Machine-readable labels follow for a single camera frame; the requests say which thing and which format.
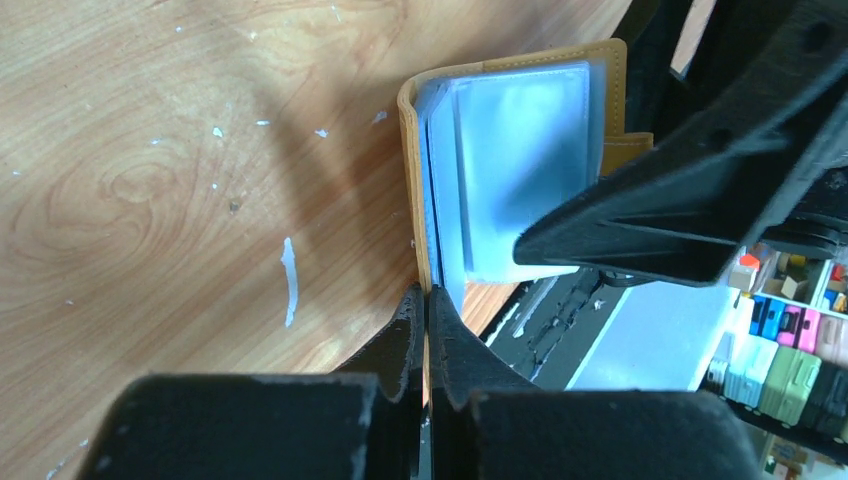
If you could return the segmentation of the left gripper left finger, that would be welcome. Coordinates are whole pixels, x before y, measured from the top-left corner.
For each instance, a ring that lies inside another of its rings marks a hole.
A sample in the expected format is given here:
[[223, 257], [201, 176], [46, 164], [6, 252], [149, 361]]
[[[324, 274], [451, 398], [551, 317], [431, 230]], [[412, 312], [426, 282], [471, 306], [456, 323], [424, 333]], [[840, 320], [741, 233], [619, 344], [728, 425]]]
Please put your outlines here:
[[339, 373], [373, 374], [379, 381], [365, 442], [365, 479], [410, 479], [418, 474], [424, 310], [425, 295], [414, 283], [391, 320], [336, 368]]

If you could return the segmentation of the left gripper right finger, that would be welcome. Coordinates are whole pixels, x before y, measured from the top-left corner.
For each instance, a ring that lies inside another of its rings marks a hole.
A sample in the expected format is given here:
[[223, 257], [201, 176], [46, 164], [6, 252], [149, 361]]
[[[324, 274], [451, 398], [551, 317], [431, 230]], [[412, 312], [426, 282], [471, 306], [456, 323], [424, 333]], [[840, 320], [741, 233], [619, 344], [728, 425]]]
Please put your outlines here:
[[532, 391], [462, 321], [449, 292], [427, 299], [431, 463], [434, 479], [477, 479], [482, 452], [476, 401], [490, 392]]

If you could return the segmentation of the yellow leather card holder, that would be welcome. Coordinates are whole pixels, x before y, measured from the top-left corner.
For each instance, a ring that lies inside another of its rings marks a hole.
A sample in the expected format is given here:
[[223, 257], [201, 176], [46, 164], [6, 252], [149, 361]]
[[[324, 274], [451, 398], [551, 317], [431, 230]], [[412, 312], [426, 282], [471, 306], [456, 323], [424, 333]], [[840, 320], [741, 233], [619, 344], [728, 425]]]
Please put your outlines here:
[[419, 280], [461, 302], [575, 266], [515, 262], [532, 224], [649, 150], [625, 129], [627, 47], [616, 38], [436, 68], [397, 95]]

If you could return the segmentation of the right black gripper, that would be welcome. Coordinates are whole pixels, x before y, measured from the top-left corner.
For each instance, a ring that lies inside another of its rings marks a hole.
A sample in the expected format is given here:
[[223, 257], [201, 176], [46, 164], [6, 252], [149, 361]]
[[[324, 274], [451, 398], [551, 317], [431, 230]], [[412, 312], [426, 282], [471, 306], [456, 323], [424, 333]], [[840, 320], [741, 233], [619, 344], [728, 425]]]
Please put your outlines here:
[[690, 9], [630, 5], [615, 33], [625, 124], [654, 144], [526, 230], [517, 263], [704, 286], [756, 242], [819, 259], [846, 249], [846, 3], [718, 1], [679, 73]]

